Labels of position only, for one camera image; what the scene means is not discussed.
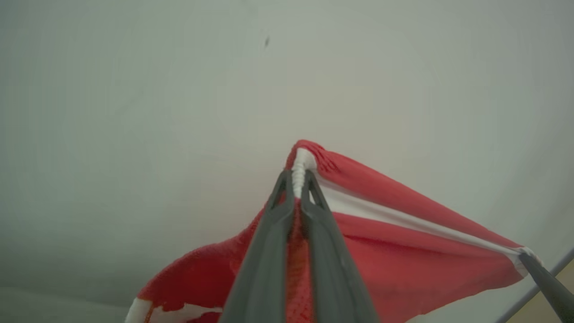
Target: clip jaw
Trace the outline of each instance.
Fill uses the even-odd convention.
[[[283,193],[285,200],[279,204]],[[287,170],[279,175],[269,197],[220,323],[285,322],[286,246],[294,207],[291,171]],[[305,173],[301,210],[303,230],[309,240],[316,321],[379,322],[343,235],[310,171]]]
[[[309,193],[315,203],[311,202]],[[305,174],[301,210],[304,230],[309,239],[317,322],[379,322],[367,287],[310,171]]]

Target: red and white cloth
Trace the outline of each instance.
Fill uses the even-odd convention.
[[[357,161],[301,140],[293,171],[295,226],[305,170],[314,170],[379,317],[400,323],[458,299],[516,283],[532,251]],[[139,292],[127,323],[215,323],[262,212],[237,236],[196,249]],[[312,322],[307,242],[288,246],[288,323]]]

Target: red fabric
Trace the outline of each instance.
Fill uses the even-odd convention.
[[[518,244],[464,218],[445,206],[354,161],[310,141],[297,148],[311,151],[319,174],[366,199],[475,237],[506,245]],[[312,322],[307,242],[300,230],[299,200],[288,248],[287,322]],[[262,212],[237,236],[196,249],[176,260],[138,294],[138,298],[181,309],[185,303],[223,307]],[[487,289],[511,285],[522,276],[504,255],[400,226],[334,213],[347,247],[367,285],[380,318],[405,322],[450,302]],[[215,323],[219,314],[190,320]]]

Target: white stripe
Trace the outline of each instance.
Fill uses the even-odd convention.
[[[503,245],[494,244],[470,234],[459,232],[445,226],[411,216],[410,214],[364,200],[358,197],[355,193],[322,178],[316,171],[317,163],[315,161],[315,156],[304,148],[297,149],[297,156],[292,168],[293,191],[296,197],[301,197],[305,170],[312,170],[317,176],[323,195],[325,196],[332,212],[387,222],[404,228],[430,233],[435,236],[502,253],[513,262],[514,267],[522,276],[527,276],[528,271],[524,268],[522,262],[518,258],[521,253],[527,253],[535,257],[535,259],[541,263],[540,259],[529,248],[509,248]]]
[[[131,304],[130,311],[127,313],[125,323],[143,323],[148,314],[152,302],[136,298]],[[153,309],[149,323],[185,323],[194,318],[201,317],[204,313],[216,312],[221,313],[219,307],[210,309],[193,304],[185,304],[180,310],[164,312],[162,306]]]

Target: white wall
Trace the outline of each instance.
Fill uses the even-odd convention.
[[[552,267],[574,247],[574,3],[0,2],[0,284],[128,306],[315,140]],[[428,322],[493,322],[525,281]]]
[[[10,323],[120,323],[128,308],[0,289],[0,321]]]

